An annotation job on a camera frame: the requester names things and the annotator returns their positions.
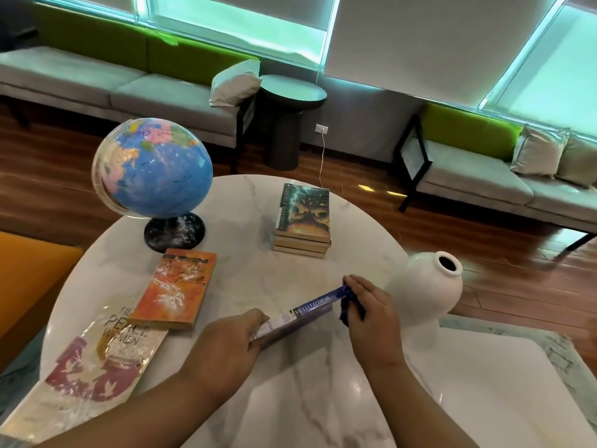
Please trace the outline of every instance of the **plastic book cover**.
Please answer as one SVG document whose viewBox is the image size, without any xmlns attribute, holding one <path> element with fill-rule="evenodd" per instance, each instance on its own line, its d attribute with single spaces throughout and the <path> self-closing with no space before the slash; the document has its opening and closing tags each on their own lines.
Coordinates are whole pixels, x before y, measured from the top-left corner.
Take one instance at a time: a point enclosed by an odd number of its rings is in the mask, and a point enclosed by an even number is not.
<svg viewBox="0 0 597 448">
<path fill-rule="evenodd" d="M 106 305 L 4 421 L 0 434 L 41 443 L 125 402 L 167 333 L 131 325 L 134 301 Z"/>
<path fill-rule="evenodd" d="M 284 184 L 276 234 L 330 243 L 330 191 Z"/>
<path fill-rule="evenodd" d="M 287 336 L 331 311 L 333 302 L 343 299 L 350 294 L 352 294 L 352 290 L 344 284 L 321 297 L 272 317 L 259 327 L 252 340 L 255 341 L 263 338 L 262 348 L 265 349 L 280 338 Z"/>
<path fill-rule="evenodd" d="M 131 321 L 161 329 L 192 329 L 215 266 L 215 253 L 168 248 Z"/>
</svg>

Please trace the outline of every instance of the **gray sofa cushion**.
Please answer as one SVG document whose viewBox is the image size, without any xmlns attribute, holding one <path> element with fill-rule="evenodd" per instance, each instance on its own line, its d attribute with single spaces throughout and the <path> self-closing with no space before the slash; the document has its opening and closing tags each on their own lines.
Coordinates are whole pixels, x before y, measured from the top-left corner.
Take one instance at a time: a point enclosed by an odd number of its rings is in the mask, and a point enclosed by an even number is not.
<svg viewBox="0 0 597 448">
<path fill-rule="evenodd" d="M 500 159 L 438 142 L 426 141 L 426 149 L 433 164 L 423 182 L 521 205 L 533 197 L 531 189 Z"/>
<path fill-rule="evenodd" d="M 0 82 L 52 96 L 110 107 L 110 93 L 145 72 L 50 47 L 0 54 Z"/>
<path fill-rule="evenodd" d="M 534 194 L 527 207 L 584 222 L 597 223 L 597 191 L 558 179 L 523 177 L 522 180 Z"/>
<path fill-rule="evenodd" d="M 234 136 L 238 107 L 210 107 L 210 92 L 207 86 L 149 74 L 117 89 L 110 100 L 114 108 L 127 113 Z"/>
</svg>

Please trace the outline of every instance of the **orange book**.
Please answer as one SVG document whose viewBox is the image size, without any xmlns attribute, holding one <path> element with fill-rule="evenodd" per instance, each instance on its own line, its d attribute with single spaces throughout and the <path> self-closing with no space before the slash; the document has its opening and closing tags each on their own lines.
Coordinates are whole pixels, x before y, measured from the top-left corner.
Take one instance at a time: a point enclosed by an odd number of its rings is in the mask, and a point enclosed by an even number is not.
<svg viewBox="0 0 597 448">
<path fill-rule="evenodd" d="M 131 323 L 191 330 L 215 266 L 215 253 L 168 248 L 129 316 Z"/>
</svg>

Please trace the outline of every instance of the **globe stand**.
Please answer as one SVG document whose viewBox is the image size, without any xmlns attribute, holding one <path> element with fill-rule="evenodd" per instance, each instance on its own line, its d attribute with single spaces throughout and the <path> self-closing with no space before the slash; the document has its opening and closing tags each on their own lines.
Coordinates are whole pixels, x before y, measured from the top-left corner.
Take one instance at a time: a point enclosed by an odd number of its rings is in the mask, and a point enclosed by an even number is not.
<svg viewBox="0 0 597 448">
<path fill-rule="evenodd" d="M 191 212 L 180 217 L 152 218 L 143 231 L 147 246 L 159 253 L 165 253 L 168 248 L 190 250 L 204 237 L 205 223 Z"/>
</svg>

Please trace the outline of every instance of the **throw pillow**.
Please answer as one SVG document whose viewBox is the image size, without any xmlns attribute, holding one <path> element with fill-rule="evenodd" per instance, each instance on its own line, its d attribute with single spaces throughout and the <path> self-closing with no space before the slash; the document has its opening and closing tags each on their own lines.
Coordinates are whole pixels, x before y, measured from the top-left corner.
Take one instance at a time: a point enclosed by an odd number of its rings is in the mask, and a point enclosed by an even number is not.
<svg viewBox="0 0 597 448">
<path fill-rule="evenodd" d="M 543 132 L 526 125 L 514 147 L 510 169 L 518 174 L 553 177 L 569 136 L 567 129 Z"/>
<path fill-rule="evenodd" d="M 224 69 L 211 81 L 210 105 L 236 107 L 261 87 L 259 61 L 248 59 Z"/>
<path fill-rule="evenodd" d="M 563 150 L 556 177 L 591 187 L 597 181 L 597 142 L 571 135 Z"/>
</svg>

